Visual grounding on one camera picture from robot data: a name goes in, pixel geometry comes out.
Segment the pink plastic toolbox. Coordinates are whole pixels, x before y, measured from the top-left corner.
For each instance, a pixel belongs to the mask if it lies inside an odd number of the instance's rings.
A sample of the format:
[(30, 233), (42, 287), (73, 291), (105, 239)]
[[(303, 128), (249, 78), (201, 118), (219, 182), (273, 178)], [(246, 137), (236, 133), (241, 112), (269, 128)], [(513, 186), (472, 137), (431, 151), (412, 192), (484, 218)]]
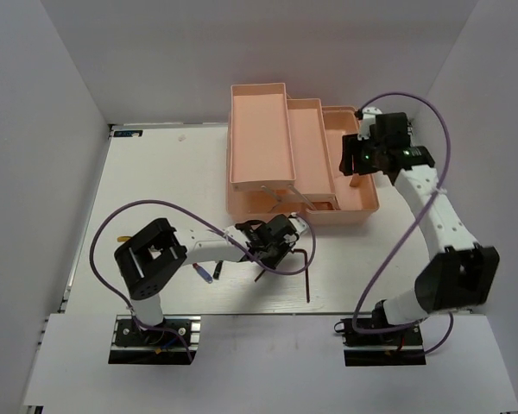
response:
[(372, 176), (338, 169), (352, 106), (291, 98), (283, 83), (233, 85), (226, 155), (226, 209), (237, 222), (299, 212), (315, 225), (366, 221), (380, 204)]

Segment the short-leg brown hex key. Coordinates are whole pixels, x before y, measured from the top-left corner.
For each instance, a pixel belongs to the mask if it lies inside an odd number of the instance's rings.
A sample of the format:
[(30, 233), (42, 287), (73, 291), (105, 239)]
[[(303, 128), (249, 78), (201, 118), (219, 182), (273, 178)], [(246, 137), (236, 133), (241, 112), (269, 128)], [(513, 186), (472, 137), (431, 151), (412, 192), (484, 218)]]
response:
[(358, 187), (359, 186), (359, 180), (360, 180), (360, 177), (358, 174), (353, 174), (351, 176), (351, 181), (350, 181), (350, 187)]

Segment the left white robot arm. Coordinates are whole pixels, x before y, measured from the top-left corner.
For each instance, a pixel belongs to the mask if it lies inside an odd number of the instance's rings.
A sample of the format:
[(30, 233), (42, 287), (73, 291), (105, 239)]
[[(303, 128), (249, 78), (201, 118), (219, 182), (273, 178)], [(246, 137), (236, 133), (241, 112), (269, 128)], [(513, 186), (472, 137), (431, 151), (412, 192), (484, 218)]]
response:
[(147, 344), (163, 338), (160, 292), (180, 267), (257, 259), (275, 269), (306, 231), (305, 221), (295, 214), (277, 215), (266, 223), (250, 220), (220, 234), (210, 229), (178, 231), (167, 219), (155, 219), (114, 253), (138, 319), (136, 334)]

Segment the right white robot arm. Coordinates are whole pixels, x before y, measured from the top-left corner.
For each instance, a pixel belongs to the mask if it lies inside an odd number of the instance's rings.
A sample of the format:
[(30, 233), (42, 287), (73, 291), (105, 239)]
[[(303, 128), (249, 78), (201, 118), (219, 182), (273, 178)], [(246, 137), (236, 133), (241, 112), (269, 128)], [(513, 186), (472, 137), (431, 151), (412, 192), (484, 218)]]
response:
[(371, 312), (370, 326), (354, 326), (390, 344), (404, 329), (438, 311), (484, 304), (496, 275), (500, 256), (482, 246), (459, 219), (446, 196), (443, 177), (426, 147), (414, 146), (403, 112), (383, 114), (369, 107), (356, 113), (359, 130), (342, 138), (339, 170), (345, 176), (381, 172), (414, 214), (429, 262), (414, 285), (380, 301)]

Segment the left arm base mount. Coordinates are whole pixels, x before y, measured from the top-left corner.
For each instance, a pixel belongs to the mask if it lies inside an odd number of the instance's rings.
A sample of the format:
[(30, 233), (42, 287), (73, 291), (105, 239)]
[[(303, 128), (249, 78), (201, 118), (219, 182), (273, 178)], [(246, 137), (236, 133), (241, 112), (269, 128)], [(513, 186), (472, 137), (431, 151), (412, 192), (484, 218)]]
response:
[(111, 339), (110, 365), (187, 366), (191, 364), (181, 336), (195, 357), (201, 331), (200, 316), (166, 316), (163, 328), (173, 332), (140, 328), (129, 316), (118, 316)]

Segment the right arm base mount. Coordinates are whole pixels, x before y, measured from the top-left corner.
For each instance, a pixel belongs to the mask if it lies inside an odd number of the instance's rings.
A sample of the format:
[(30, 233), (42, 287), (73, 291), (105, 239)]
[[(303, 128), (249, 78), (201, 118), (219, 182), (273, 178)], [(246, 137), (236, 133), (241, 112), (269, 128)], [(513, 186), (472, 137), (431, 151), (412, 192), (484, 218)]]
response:
[(352, 319), (340, 319), (334, 332), (341, 336), (347, 367), (425, 366), (424, 343), (418, 324), (387, 334), (366, 335), (352, 328)]

